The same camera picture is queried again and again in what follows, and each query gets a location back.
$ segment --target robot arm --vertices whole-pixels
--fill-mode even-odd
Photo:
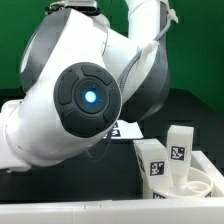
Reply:
[[[1,168],[51,166],[91,148],[111,130],[121,109],[128,120],[125,105],[145,84],[156,61],[158,44],[153,40],[160,32],[159,1],[127,1],[129,38],[109,29],[102,15],[90,17],[65,7],[69,2],[76,7],[77,1],[60,2],[64,8],[44,19],[25,51],[21,82],[26,97],[2,108],[1,158],[7,159]],[[146,112],[160,107],[159,97],[164,101],[167,76],[165,71],[152,79],[153,100]]]

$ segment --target printed label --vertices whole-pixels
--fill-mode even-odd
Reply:
[[[172,146],[170,158],[173,160],[184,161],[185,152],[186,152],[185,147]]]
[[[151,162],[150,176],[164,175],[164,171],[165,171],[165,162],[164,161]]]
[[[166,197],[153,192],[153,199],[166,199]]]

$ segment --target white block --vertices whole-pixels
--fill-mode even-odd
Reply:
[[[135,140],[134,147],[143,179],[150,189],[173,187],[167,151],[157,139]]]
[[[167,153],[174,186],[187,184],[194,128],[172,125],[167,136]]]

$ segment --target white container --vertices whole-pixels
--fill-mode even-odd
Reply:
[[[192,152],[191,166],[213,180],[212,198],[0,205],[0,223],[223,224],[223,176],[200,151]]]

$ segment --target white plastic object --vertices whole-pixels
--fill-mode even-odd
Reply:
[[[208,184],[200,181],[190,181],[186,186],[187,195],[200,195],[201,197],[211,196],[211,188]]]
[[[173,187],[167,152],[157,139],[134,140],[142,178],[150,189]]]
[[[98,34],[91,18],[72,10],[38,82],[7,120],[8,143],[27,163],[55,165],[89,149],[112,127],[88,139],[73,136],[64,130],[54,105],[54,86],[64,69],[79,62],[105,68],[103,40]]]
[[[31,168],[31,166],[19,158],[10,148],[7,142],[5,133],[6,121],[9,117],[13,107],[3,108],[4,113],[0,113],[0,169],[8,169],[8,171],[24,172]]]
[[[167,153],[174,186],[185,186],[191,163],[194,128],[172,125],[167,135]]]
[[[143,198],[199,198],[212,197],[213,182],[204,172],[190,167],[187,183],[184,186],[174,186],[164,189],[150,189],[146,179],[143,180]]]

